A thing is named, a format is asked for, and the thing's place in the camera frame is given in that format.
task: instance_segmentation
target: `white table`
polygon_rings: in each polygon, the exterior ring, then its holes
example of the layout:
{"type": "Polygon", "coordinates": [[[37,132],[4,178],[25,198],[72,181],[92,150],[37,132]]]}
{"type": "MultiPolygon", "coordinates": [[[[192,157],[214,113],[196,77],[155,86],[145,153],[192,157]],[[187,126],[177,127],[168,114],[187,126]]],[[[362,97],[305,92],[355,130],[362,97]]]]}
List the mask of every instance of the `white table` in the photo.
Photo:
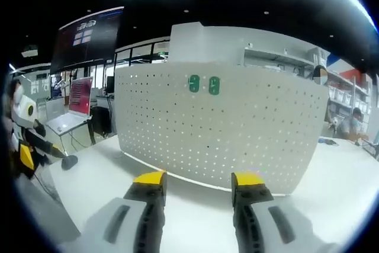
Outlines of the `white table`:
{"type": "MultiPolygon", "coordinates": [[[[366,217],[379,188],[379,163],[351,142],[318,144],[291,203],[311,220],[316,236],[343,245],[366,217]]],[[[67,212],[82,231],[85,222],[114,197],[123,197],[136,176],[152,169],[121,153],[114,136],[76,154],[62,171],[50,166],[67,212]]],[[[238,252],[231,193],[168,177],[166,223],[160,251],[238,252]]]]}

